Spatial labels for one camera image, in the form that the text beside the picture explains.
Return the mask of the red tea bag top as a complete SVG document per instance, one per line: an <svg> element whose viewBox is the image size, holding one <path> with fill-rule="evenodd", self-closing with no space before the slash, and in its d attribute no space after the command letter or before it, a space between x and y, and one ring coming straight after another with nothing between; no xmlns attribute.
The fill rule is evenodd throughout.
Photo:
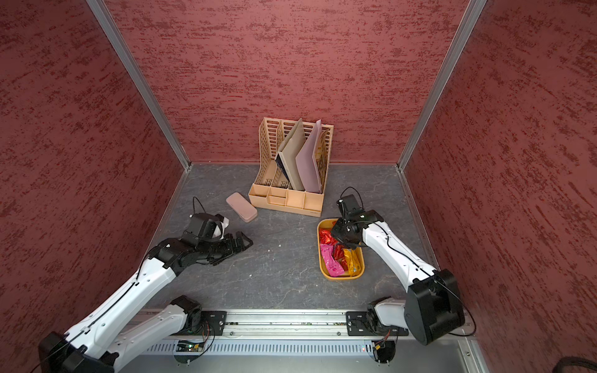
<svg viewBox="0 0 597 373"><path fill-rule="evenodd" d="M337 244L337 240L332 236L330 229L320 228L318 233L320 245L335 246Z"/></svg>

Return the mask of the red tea bag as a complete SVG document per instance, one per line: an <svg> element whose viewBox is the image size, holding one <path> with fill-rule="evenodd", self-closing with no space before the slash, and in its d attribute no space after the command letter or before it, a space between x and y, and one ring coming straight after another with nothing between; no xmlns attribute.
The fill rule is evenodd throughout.
<svg viewBox="0 0 597 373"><path fill-rule="evenodd" d="M334 248L332 250L332 257L341 266L344 272L348 270L348 263L346 261L345 256L345 248L340 243L336 243L334 245Z"/></svg>
<svg viewBox="0 0 597 373"><path fill-rule="evenodd" d="M318 233L320 245L335 246L337 244L337 240L332 236L330 229L320 228Z"/></svg>

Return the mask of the yellow tea bag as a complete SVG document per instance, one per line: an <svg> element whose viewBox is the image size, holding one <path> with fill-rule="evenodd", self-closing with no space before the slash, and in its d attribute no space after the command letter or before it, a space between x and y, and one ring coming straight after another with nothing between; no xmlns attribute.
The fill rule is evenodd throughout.
<svg viewBox="0 0 597 373"><path fill-rule="evenodd" d="M347 272L351 277L359 276L362 271L361 261L357 250L344 249Z"/></svg>

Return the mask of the pink tea bag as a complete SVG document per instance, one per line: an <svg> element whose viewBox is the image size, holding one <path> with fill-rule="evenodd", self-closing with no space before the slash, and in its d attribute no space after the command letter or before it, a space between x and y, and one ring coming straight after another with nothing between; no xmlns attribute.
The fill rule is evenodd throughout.
<svg viewBox="0 0 597 373"><path fill-rule="evenodd" d="M322 244L320 246L320 254L328 275L332 278L338 278L345 274L345 269L334 259L333 253L334 247L332 245Z"/></svg>

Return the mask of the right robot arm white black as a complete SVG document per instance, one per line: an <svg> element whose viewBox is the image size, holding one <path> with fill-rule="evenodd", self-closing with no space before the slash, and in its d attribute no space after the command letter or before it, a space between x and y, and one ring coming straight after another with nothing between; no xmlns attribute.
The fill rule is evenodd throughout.
<svg viewBox="0 0 597 373"><path fill-rule="evenodd" d="M389 297L372 304L373 326L406 329L419 343L428 345L465 325L465 307L455 276L421 259L375 211L338 219L331 236L348 248L369 248L377 253L404 287L404 301Z"/></svg>

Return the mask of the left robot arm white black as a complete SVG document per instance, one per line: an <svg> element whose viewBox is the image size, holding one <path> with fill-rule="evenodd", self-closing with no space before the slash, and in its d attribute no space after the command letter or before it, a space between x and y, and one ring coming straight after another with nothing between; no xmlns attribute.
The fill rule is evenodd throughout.
<svg viewBox="0 0 597 373"><path fill-rule="evenodd" d="M165 337L183 334L214 337L202 319L201 304L181 295L138 326L128 323L161 289L188 267L216 266L252 247L244 233L216 239L165 239L154 246L138 270L107 301L64 334L52 332L40 342L43 372L118 372Z"/></svg>

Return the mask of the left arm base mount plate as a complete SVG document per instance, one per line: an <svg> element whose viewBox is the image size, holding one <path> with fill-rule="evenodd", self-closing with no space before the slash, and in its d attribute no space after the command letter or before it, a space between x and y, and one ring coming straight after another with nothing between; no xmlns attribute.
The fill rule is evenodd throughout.
<svg viewBox="0 0 597 373"><path fill-rule="evenodd" d="M224 334L228 312L226 311L202 311L197 334L211 337L220 337Z"/></svg>

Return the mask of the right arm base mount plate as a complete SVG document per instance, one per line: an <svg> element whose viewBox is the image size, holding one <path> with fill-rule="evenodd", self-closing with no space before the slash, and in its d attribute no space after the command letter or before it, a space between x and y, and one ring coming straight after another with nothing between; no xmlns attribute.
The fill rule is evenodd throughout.
<svg viewBox="0 0 597 373"><path fill-rule="evenodd" d="M348 311L345 313L348 335L350 337L376 336L408 337L407 329L398 326L385 326L373 311Z"/></svg>

